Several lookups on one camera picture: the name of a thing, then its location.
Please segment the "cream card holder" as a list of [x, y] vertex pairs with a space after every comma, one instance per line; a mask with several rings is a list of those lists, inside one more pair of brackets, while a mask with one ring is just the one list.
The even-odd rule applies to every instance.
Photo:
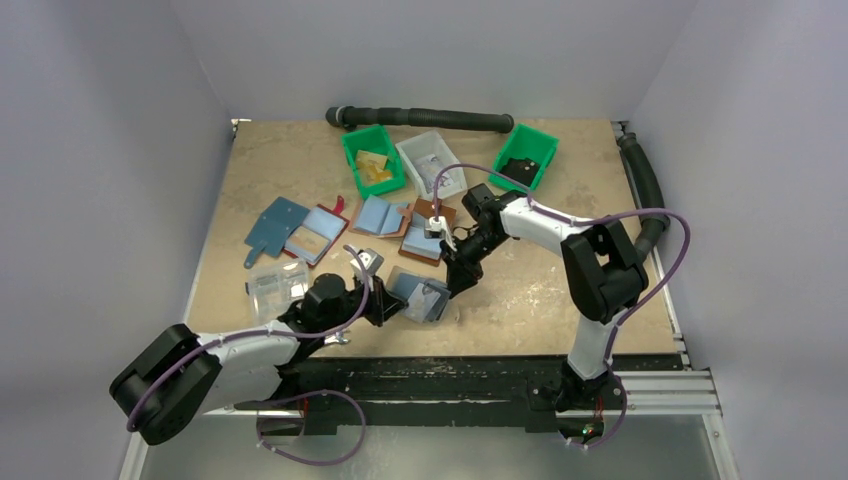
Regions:
[[392, 268], [386, 286], [393, 296], [406, 303], [401, 314], [420, 324], [439, 322], [451, 295], [444, 282], [400, 266]]

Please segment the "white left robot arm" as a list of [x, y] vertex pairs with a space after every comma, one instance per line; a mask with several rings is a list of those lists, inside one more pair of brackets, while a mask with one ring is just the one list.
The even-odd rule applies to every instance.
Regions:
[[408, 305], [374, 276], [347, 289], [322, 274], [304, 296], [259, 327], [199, 334], [184, 324], [166, 328], [112, 381], [109, 395], [127, 429], [151, 446], [178, 435], [196, 416], [227, 405], [266, 401], [284, 409], [298, 382], [282, 372], [321, 348], [327, 337], [364, 318], [381, 326]]

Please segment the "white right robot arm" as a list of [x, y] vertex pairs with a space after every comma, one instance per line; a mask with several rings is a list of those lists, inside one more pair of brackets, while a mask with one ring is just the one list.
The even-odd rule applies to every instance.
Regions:
[[574, 344], [561, 381], [564, 399], [584, 407], [601, 391], [615, 324], [633, 309], [648, 286], [638, 253], [621, 221], [567, 215], [544, 207], [525, 193], [494, 194], [486, 185], [468, 190], [462, 204], [475, 224], [461, 239], [444, 217], [432, 217], [426, 233], [440, 240], [452, 295], [475, 286], [482, 262], [509, 239], [525, 240], [562, 259], [573, 305], [580, 313]]

